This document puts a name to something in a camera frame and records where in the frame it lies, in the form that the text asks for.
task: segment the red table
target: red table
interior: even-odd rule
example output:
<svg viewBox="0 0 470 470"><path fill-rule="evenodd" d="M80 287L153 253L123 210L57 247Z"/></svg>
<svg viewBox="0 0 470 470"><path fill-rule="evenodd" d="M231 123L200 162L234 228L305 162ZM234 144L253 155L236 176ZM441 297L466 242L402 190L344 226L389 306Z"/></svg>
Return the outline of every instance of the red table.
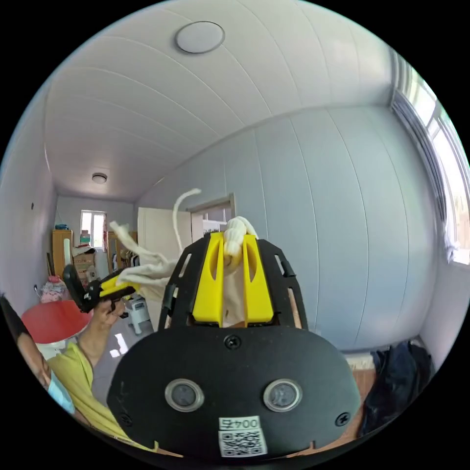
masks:
<svg viewBox="0 0 470 470"><path fill-rule="evenodd" d="M91 320L91 313L83 313L73 300L38 304L21 317L35 343L51 344L72 338Z"/></svg>

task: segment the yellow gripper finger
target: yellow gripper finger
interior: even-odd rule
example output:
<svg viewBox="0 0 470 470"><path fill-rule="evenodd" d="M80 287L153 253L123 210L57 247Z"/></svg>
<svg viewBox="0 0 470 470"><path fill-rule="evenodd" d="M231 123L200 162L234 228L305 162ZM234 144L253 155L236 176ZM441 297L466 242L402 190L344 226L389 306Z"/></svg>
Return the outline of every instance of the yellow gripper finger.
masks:
<svg viewBox="0 0 470 470"><path fill-rule="evenodd" d="M222 328L224 295L224 234L213 233L207 247L192 315L197 322Z"/></svg>
<svg viewBox="0 0 470 470"><path fill-rule="evenodd" d="M136 292L140 288L140 285L135 282L123 282L122 284L116 285L117 279L118 277L116 276L103 282L103 284L101 284L101 292L99 293L99 296L104 297L110 294L114 294L115 292L124 290L127 287L133 287Z"/></svg>
<svg viewBox="0 0 470 470"><path fill-rule="evenodd" d="M245 326L270 322L274 312L254 235L243 238L243 287Z"/></svg>

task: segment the gray wall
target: gray wall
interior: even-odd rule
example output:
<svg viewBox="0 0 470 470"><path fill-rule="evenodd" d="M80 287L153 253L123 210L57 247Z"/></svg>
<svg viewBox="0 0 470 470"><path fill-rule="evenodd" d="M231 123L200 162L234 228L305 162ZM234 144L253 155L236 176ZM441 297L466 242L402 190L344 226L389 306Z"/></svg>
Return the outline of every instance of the gray wall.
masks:
<svg viewBox="0 0 470 470"><path fill-rule="evenodd" d="M67 224L73 230L75 245L80 243L82 211L106 212L108 224L115 220L119 225L129 224L130 230L137 230L137 225L134 223L133 204L83 197L59 196L57 199L55 223Z"/></svg>
<svg viewBox="0 0 470 470"><path fill-rule="evenodd" d="M304 110L208 148L139 206L235 194L237 215L298 275L309 327L342 350L416 335L436 276L435 209L419 156L387 108Z"/></svg>
<svg viewBox="0 0 470 470"><path fill-rule="evenodd" d="M436 289L420 337L438 369L459 334L470 302L470 266L447 264L440 251Z"/></svg>
<svg viewBox="0 0 470 470"><path fill-rule="evenodd" d="M44 86L25 111L1 163L0 290L22 315L47 280L57 196L44 152Z"/></svg>

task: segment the black plastic bracket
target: black plastic bracket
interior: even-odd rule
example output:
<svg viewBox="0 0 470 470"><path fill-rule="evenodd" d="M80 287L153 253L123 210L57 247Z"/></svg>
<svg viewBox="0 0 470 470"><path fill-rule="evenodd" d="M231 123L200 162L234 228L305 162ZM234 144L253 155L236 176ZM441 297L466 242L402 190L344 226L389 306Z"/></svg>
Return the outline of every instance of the black plastic bracket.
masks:
<svg viewBox="0 0 470 470"><path fill-rule="evenodd" d="M278 324L295 328L294 314L288 294L288 289L292 289L302 329L308 330L302 293L289 261L287 261L282 250L269 241L257 240L257 243ZM280 270L276 256L279 257L284 272Z"/></svg>
<svg viewBox="0 0 470 470"><path fill-rule="evenodd" d="M118 292L113 292L112 294L100 297L100 293L102 291L101 285L103 282L119 276L123 270L124 268L119 269L102 280L96 279L90 282L86 289L83 287L80 278L78 277L77 270L73 264L68 264L65 267L63 278L70 296L82 312L88 313L93 310L99 302L104 302L106 300L111 300L111 311L113 311L115 309L115 302L126 295L133 294L135 289L128 286ZM121 315L121 318L127 318L128 316L129 314L125 312Z"/></svg>
<svg viewBox="0 0 470 470"><path fill-rule="evenodd" d="M187 246L181 253L165 288L158 323L159 331L165 329L167 317L171 318L171 328L187 326L188 317L192 316L194 302L196 301L199 279L206 259L210 237L210 234L204 235L203 238ZM183 275L180 276L189 255L191 257ZM176 289L178 289L178 292L177 296L174 297Z"/></svg>

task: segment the face mask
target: face mask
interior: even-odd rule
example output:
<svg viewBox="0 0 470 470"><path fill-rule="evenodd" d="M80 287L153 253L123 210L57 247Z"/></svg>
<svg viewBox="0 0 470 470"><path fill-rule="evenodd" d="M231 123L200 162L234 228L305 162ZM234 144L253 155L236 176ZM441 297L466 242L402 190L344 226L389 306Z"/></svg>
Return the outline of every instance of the face mask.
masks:
<svg viewBox="0 0 470 470"><path fill-rule="evenodd" d="M71 415L75 413L75 406L67 389L59 382L53 371L50 371L50 385L47 392L65 411Z"/></svg>

